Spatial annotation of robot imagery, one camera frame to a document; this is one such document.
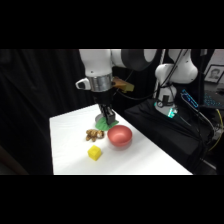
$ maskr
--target black background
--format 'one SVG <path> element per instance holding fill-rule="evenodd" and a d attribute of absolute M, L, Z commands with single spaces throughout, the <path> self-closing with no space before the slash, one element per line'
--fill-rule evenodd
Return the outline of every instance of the black background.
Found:
<path fill-rule="evenodd" d="M 194 51 L 192 60 L 199 66 L 200 49 Z M 129 96 L 141 98 L 154 91 L 161 52 L 150 67 L 130 77 L 135 91 Z M 172 60 L 166 55 L 165 62 Z M 130 72 L 113 68 L 121 79 Z M 53 174 L 49 118 L 94 104 L 91 92 L 75 87 L 84 77 L 77 49 L 0 50 L 0 144 L 29 174 Z M 124 116 L 124 110 L 139 103 L 116 94 L 113 108 Z"/>

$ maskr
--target red object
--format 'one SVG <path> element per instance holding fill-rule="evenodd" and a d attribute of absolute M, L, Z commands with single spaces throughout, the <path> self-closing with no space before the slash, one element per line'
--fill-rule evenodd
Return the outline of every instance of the red object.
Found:
<path fill-rule="evenodd" d="M 132 131 L 123 125 L 116 125 L 107 133 L 111 143 L 117 147 L 127 145 L 132 139 Z"/>

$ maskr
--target white table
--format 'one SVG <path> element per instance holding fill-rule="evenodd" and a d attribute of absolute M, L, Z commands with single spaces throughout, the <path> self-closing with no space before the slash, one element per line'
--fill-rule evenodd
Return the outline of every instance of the white table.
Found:
<path fill-rule="evenodd" d="M 95 143 L 86 141 L 86 131 L 95 129 L 98 105 L 50 119 L 53 169 L 55 175 L 191 175 L 184 167 L 116 114 L 119 124 L 132 130 L 132 142 L 113 146 L 107 133 Z M 101 148 L 98 161 L 89 158 L 93 146 Z"/>

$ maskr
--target white surface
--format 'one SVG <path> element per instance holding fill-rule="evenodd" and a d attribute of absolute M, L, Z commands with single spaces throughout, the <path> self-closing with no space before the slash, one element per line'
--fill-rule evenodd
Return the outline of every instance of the white surface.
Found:
<path fill-rule="evenodd" d="M 111 54 L 115 66 L 126 68 L 121 59 L 121 49 L 111 49 Z"/>
<path fill-rule="evenodd" d="M 110 49 L 79 49 L 87 77 L 112 73 Z"/>
<path fill-rule="evenodd" d="M 156 55 L 157 49 L 144 49 L 144 56 L 147 62 L 151 62 Z"/>
<path fill-rule="evenodd" d="M 53 168 L 55 175 L 190 175 L 190 173 L 147 139 L 118 114 L 119 124 L 132 130 L 132 142 L 123 148 L 113 146 L 107 137 L 95 143 L 85 140 L 94 128 L 98 105 L 50 119 Z M 102 155 L 97 162 L 87 151 L 96 145 Z"/>

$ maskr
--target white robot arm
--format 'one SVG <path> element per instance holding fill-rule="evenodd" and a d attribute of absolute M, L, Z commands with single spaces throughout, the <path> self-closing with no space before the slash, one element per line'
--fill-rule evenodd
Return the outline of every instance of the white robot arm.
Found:
<path fill-rule="evenodd" d="M 87 78 L 77 82 L 76 86 L 78 89 L 92 91 L 102 116 L 111 124 L 115 121 L 115 114 L 111 108 L 112 67 L 142 71 L 152 63 L 156 52 L 157 49 L 80 49 Z M 197 77 L 198 71 L 191 61 L 190 53 L 190 49 L 169 50 L 169 56 L 176 61 L 175 65 L 163 64 L 156 70 L 160 86 L 163 85 L 165 88 L 161 88 L 155 108 L 166 116 L 173 117 L 177 112 L 173 103 L 176 89 L 171 85 L 172 82 L 190 83 Z"/>
<path fill-rule="evenodd" d="M 156 69 L 156 78 L 163 88 L 160 89 L 155 108 L 173 118 L 178 111 L 174 104 L 177 90 L 172 83 L 189 84 L 196 79 L 198 70 L 191 61 L 191 49 L 170 49 L 169 57 L 176 63 L 163 64 Z"/>
<path fill-rule="evenodd" d="M 78 89 L 91 90 L 102 116 L 110 125 L 115 121 L 112 111 L 112 67 L 142 71 L 155 57 L 156 49 L 80 49 L 86 77 L 76 83 Z"/>

